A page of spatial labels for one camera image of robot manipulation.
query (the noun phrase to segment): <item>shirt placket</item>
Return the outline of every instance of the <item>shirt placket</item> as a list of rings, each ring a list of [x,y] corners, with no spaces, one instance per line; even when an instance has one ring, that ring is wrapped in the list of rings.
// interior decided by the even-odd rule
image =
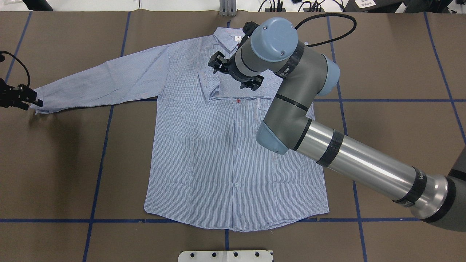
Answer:
[[[240,155],[241,155],[241,136],[242,133],[242,107],[243,101],[241,99],[235,99],[234,103],[234,159],[233,159],[233,170],[232,170],[232,184],[231,187],[233,188],[233,229],[238,229],[240,226],[241,221],[241,165],[240,165]]]

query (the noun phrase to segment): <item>shirt sleeve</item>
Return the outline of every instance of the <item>shirt sleeve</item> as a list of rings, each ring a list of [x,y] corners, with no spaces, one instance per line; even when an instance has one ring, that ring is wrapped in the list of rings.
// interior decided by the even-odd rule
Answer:
[[[44,105],[31,108],[47,114],[159,96],[168,75],[169,49],[153,47],[39,87],[35,91]]]

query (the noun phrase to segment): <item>shirt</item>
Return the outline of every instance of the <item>shirt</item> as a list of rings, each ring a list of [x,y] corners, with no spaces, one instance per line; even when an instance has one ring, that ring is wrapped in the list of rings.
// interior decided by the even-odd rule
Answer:
[[[144,209],[201,228],[255,231],[329,211],[322,167],[295,151],[271,152],[255,140],[281,79],[239,89],[213,74],[211,55],[237,49],[241,29],[153,47],[36,89],[38,113],[158,96]],[[313,118],[311,106],[308,117]]]

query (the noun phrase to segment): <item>blue tape line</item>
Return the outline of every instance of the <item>blue tape line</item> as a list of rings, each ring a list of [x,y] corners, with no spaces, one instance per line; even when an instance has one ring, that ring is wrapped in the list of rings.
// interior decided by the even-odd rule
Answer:
[[[371,217],[371,218],[306,218],[298,222],[392,222],[420,221],[415,217]],[[55,219],[55,218],[2,218],[0,223],[180,223],[171,219]],[[225,229],[228,246],[229,231]]]
[[[329,30],[329,38],[332,39],[332,29],[330,25],[330,17],[327,16],[327,26]],[[330,42],[330,48],[332,50],[332,59],[333,62],[336,63],[336,57],[335,57],[335,48],[333,46],[333,42]],[[343,100],[342,100],[342,91],[340,89],[340,81],[336,83],[336,89],[338,91],[338,100],[340,103],[340,112],[342,115],[342,121],[343,121],[343,130],[345,135],[348,135],[348,129],[346,127],[346,118],[345,118],[345,113],[344,113],[344,108],[343,108]],[[356,204],[356,214],[358,218],[358,226],[359,226],[359,236],[361,238],[361,248],[363,251],[363,258],[364,262],[367,262],[367,254],[366,254],[366,243],[364,240],[364,231],[363,231],[363,223],[361,222],[361,212],[359,210],[359,201],[357,197],[357,189],[356,189],[356,182],[353,181],[353,193],[354,193],[354,201]]]
[[[14,51],[14,56],[18,56],[18,52],[20,51],[21,43],[23,42],[24,34],[26,33],[27,26],[29,25],[29,21],[31,20],[32,12],[29,12],[29,15],[26,19],[26,24],[24,25],[23,32],[21,33],[20,40],[18,41],[18,45],[16,46],[16,50]],[[8,78],[10,77],[11,70],[13,69],[14,59],[11,59],[10,67],[8,68],[7,76],[5,77],[5,83],[8,83]]]
[[[107,151],[107,142],[108,142],[108,137],[109,137],[110,124],[112,122],[112,116],[113,116],[113,106],[110,106],[109,119],[108,119],[108,122],[107,122],[107,130],[105,132],[105,139],[103,141],[102,156],[100,158],[100,166],[99,166],[99,174],[97,176],[96,190],[94,191],[94,200],[92,201],[92,210],[91,210],[91,214],[90,214],[88,234],[87,234],[87,237],[86,237],[86,245],[84,246],[84,254],[82,256],[82,261],[83,262],[86,262],[86,260],[87,260],[87,253],[88,253],[88,250],[89,250],[90,237],[92,235],[92,226],[93,226],[94,215],[96,213],[97,197],[99,196],[100,181],[101,181],[101,178],[102,178],[103,160],[105,159],[105,153]]]
[[[123,43],[121,45],[120,57],[122,57],[124,55],[124,47],[125,47],[125,44],[126,44],[126,37],[128,36],[128,28],[129,28],[129,25],[130,25],[130,17],[131,17],[131,12],[128,12],[128,16],[126,18],[126,27],[124,29],[124,35],[123,35]],[[94,192],[94,201],[92,202],[92,211],[91,211],[91,215],[90,215],[88,234],[87,234],[87,238],[86,238],[86,245],[84,246],[84,254],[82,256],[82,262],[86,262],[87,253],[88,253],[88,250],[89,250],[90,237],[92,235],[92,225],[93,225],[94,215],[96,213],[97,198],[98,198],[98,195],[99,195],[100,181],[101,181],[101,178],[102,178],[103,160],[105,158],[105,153],[107,151],[107,142],[108,142],[108,138],[109,138],[110,125],[111,125],[111,122],[112,122],[113,107],[114,107],[113,105],[110,106],[109,120],[108,120],[108,123],[107,123],[107,130],[105,132],[105,139],[103,141],[102,157],[100,159],[99,174],[97,176],[96,190]]]
[[[230,250],[230,230],[225,229],[225,250]]]
[[[4,218],[0,223],[89,223],[90,219]]]
[[[317,102],[451,102],[450,99],[389,99],[389,98],[317,98]],[[466,99],[456,99],[456,102],[466,102]]]
[[[84,246],[84,254],[82,255],[82,262],[86,262],[86,260],[87,260],[87,253],[89,251],[90,236],[92,234],[92,226],[93,226],[93,223],[91,221],[89,223],[89,227],[88,227],[88,234],[87,234],[87,237],[86,237],[86,245]]]
[[[355,181],[353,181],[353,194],[354,194],[354,202],[356,204],[356,214],[357,214],[357,219],[358,219],[357,225],[359,227],[359,235],[361,237],[361,247],[363,249],[363,259],[364,259],[364,262],[367,262],[366,241],[364,240],[363,222],[361,219],[361,211],[359,209],[359,198],[357,196],[357,188],[356,188]]]
[[[124,55],[124,46],[126,45],[126,36],[128,36],[128,27],[130,26],[130,17],[131,17],[131,12],[128,12],[128,17],[126,18],[126,28],[124,29],[123,44],[121,45],[120,57]]]
[[[146,98],[138,100],[138,102],[157,102],[157,98]]]
[[[426,12],[424,12],[424,19],[425,19],[425,25],[427,26],[427,32],[429,33],[429,38],[431,40],[431,45],[432,45],[432,49],[434,51],[435,59],[437,59],[437,64],[439,65],[440,73],[442,74],[443,83],[445,84],[446,91],[448,93],[448,97],[450,98],[450,102],[452,103],[453,111],[455,113],[456,121],[458,122],[459,131],[461,132],[461,136],[463,137],[463,142],[466,144],[465,132],[463,130],[463,126],[462,126],[461,121],[459,119],[458,111],[456,110],[455,102],[453,101],[453,96],[452,96],[452,93],[450,91],[450,87],[448,86],[448,82],[446,81],[445,73],[443,72],[442,63],[440,62],[439,55],[437,53],[437,49],[435,48],[434,39],[432,38],[431,27],[429,25],[429,20],[427,19],[427,13]]]

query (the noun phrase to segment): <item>shirt collar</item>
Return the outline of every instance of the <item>shirt collar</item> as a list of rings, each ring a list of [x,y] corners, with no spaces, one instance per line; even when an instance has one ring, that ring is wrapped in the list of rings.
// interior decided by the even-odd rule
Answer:
[[[235,28],[217,28],[213,33],[213,36],[230,52],[235,49],[238,42],[235,41],[230,34],[237,34],[243,36],[243,30]]]

